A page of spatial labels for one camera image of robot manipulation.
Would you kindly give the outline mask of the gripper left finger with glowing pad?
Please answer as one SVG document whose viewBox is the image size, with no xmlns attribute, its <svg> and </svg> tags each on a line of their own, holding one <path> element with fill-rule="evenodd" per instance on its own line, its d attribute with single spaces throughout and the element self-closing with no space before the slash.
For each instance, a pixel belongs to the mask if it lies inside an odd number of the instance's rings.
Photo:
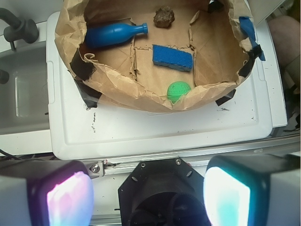
<svg viewBox="0 0 301 226">
<path fill-rule="evenodd" d="M 88 226 L 93 208 L 93 183 L 80 161 L 0 163 L 2 226 Z"/>
</svg>

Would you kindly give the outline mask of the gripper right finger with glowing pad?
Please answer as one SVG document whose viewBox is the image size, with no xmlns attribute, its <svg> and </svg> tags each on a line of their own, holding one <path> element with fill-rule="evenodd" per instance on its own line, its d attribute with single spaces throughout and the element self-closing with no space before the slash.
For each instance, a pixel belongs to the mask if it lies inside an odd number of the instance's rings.
<svg viewBox="0 0 301 226">
<path fill-rule="evenodd" d="M 214 156 L 207 165 L 203 193 L 213 226 L 299 226 L 301 158 Z"/>
</svg>

